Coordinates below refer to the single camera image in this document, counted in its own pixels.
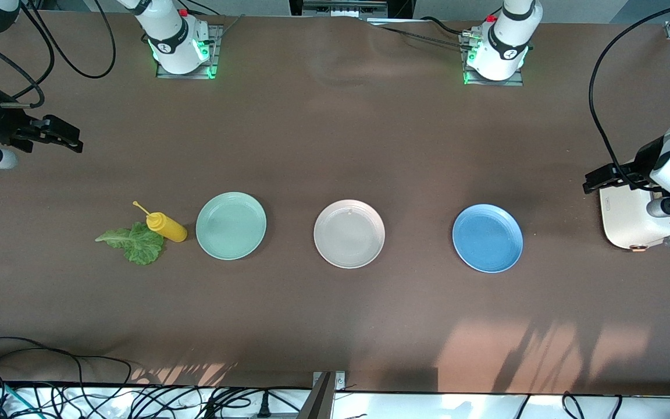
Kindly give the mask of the green lettuce leaf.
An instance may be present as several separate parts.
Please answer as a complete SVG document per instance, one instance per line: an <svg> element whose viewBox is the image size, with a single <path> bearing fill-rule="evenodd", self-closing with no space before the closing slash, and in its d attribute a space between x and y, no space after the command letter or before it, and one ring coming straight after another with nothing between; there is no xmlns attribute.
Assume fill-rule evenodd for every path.
<svg viewBox="0 0 670 419"><path fill-rule="evenodd" d="M156 261L164 249L165 238L152 231L144 222L135 222L131 228L107 230L95 239L111 248L123 250L123 257L136 265Z"/></svg>

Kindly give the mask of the yellow mustard squeeze bottle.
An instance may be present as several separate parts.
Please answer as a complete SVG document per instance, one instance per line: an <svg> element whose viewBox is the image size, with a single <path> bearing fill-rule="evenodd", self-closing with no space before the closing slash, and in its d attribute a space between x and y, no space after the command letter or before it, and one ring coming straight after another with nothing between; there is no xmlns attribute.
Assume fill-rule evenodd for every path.
<svg viewBox="0 0 670 419"><path fill-rule="evenodd" d="M163 212L149 212L137 201L133 201L132 204L145 213L146 225L149 230L173 242L183 242L188 239L186 227L173 220L173 218Z"/></svg>

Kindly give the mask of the blue plate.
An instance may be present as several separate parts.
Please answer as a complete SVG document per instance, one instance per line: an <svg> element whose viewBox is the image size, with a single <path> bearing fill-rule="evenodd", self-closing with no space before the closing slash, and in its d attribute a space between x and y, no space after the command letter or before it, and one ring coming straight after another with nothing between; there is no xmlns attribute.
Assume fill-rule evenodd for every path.
<svg viewBox="0 0 670 419"><path fill-rule="evenodd" d="M486 274L507 271L523 254L524 238L518 221L491 204L475 204L458 213L451 238L458 257Z"/></svg>

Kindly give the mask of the mint green plate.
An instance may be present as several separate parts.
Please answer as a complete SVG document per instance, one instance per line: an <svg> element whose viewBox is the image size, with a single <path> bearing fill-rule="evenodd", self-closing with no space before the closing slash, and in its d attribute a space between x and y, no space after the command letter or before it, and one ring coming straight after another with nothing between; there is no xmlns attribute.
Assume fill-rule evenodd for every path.
<svg viewBox="0 0 670 419"><path fill-rule="evenodd" d="M202 207L195 223L195 238L205 254L232 261L252 254L267 229L262 204L250 194L231 191L218 194Z"/></svg>

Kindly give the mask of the beige plate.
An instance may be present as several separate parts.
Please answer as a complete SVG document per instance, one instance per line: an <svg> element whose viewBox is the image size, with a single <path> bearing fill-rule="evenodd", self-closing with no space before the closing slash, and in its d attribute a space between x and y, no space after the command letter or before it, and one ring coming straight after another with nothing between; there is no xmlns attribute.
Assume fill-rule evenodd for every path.
<svg viewBox="0 0 670 419"><path fill-rule="evenodd" d="M324 207L313 226L313 240L321 257L342 269L369 265L386 242L384 222L369 204L336 201Z"/></svg>

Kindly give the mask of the cream white toaster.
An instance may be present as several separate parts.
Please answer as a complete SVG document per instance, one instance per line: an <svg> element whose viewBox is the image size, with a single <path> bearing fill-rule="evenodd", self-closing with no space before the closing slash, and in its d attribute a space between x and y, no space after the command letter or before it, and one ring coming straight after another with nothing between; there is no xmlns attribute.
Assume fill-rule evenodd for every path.
<svg viewBox="0 0 670 419"><path fill-rule="evenodd" d="M662 193L627 186L600 189L604 233L612 244L635 252L670 246L670 215L660 209Z"/></svg>

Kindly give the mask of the grey power strip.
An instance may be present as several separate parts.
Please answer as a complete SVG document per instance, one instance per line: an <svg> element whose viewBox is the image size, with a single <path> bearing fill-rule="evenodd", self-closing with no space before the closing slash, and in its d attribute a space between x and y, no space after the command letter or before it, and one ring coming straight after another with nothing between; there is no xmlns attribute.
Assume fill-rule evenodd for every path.
<svg viewBox="0 0 670 419"><path fill-rule="evenodd" d="M293 16L354 17L357 19L386 19L387 0L287 0Z"/></svg>

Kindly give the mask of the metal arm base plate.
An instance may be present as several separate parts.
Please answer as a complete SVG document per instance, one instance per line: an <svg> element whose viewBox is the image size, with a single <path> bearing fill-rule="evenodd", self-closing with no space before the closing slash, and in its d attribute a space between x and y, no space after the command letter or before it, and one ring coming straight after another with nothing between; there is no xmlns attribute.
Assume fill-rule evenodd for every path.
<svg viewBox="0 0 670 419"><path fill-rule="evenodd" d="M481 85L492 87L523 87L523 75L518 69L507 80L491 80L483 77L476 69L471 66L471 58L475 58L477 47L480 45L480 40L473 37L465 37L460 35L458 37L460 46L462 46L462 71L464 85Z"/></svg>
<svg viewBox="0 0 670 419"><path fill-rule="evenodd" d="M219 24L210 24L204 40L196 42L197 50L200 51L203 61L193 72L186 74L172 74L166 71L159 62L156 62L157 79L186 79L186 80L213 80L216 79L221 51L222 35L224 27Z"/></svg>

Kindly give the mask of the silver corner bracket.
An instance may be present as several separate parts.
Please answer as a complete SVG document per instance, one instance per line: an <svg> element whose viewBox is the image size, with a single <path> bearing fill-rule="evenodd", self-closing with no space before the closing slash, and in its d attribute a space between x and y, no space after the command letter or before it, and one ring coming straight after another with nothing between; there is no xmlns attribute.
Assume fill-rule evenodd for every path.
<svg viewBox="0 0 670 419"><path fill-rule="evenodd" d="M319 377L323 374L322 371L313 372L313 387L319 380ZM346 388L346 374L345 371L333 371L334 376L334 388L336 392Z"/></svg>

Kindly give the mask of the grey aluminium profile post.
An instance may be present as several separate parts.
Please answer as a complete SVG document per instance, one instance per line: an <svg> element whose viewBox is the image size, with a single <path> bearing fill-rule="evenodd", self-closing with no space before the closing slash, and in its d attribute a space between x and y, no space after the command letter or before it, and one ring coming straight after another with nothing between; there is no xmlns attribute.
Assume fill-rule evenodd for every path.
<svg viewBox="0 0 670 419"><path fill-rule="evenodd" d="M319 374L296 419L332 419L333 396L337 374L333 371Z"/></svg>

